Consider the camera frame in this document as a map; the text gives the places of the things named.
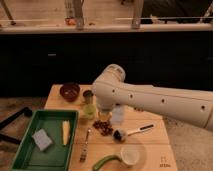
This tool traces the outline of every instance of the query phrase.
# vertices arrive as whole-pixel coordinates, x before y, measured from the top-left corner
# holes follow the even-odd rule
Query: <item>plastic cup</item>
[[[137,146],[134,145],[125,145],[121,148],[121,159],[123,163],[132,167],[136,165],[140,159],[140,152]]]

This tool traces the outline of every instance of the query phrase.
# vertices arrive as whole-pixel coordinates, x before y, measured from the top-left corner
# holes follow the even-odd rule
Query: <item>white sponge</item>
[[[35,134],[33,134],[32,137],[40,151],[44,151],[53,143],[52,140],[47,136],[47,133],[44,129],[40,129]]]

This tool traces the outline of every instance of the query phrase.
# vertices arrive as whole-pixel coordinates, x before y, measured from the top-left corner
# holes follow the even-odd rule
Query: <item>green tray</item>
[[[70,141],[63,146],[62,121],[70,121]],[[66,171],[69,167],[78,112],[75,110],[37,110],[26,130],[18,148],[12,171]],[[53,141],[45,151],[36,146],[32,135],[35,131],[44,129]]]

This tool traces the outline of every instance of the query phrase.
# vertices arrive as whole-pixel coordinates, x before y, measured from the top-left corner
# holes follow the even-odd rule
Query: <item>black cabinet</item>
[[[213,90],[212,32],[0,35],[0,96],[45,96],[91,84],[111,63],[126,82]]]

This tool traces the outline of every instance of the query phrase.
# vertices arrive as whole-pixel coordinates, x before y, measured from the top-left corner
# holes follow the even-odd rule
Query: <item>handle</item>
[[[85,139],[85,144],[88,144],[88,139],[89,139],[89,134],[90,134],[90,132],[91,132],[91,129],[88,128],[88,129],[87,129],[86,139]]]
[[[147,126],[138,128],[138,129],[132,129],[132,130],[127,131],[127,135],[132,135],[132,134],[139,133],[139,132],[145,132],[145,131],[150,130],[153,127],[154,127],[154,125],[151,124],[151,125],[147,125]]]
[[[109,156],[106,156],[104,158],[102,158],[101,160],[99,160],[97,163],[95,163],[92,167],[92,170],[93,171],[99,171],[99,169],[105,164],[107,163],[108,161],[111,161],[111,160],[118,160],[118,161],[122,161],[120,157],[118,157],[117,155],[109,155]]]

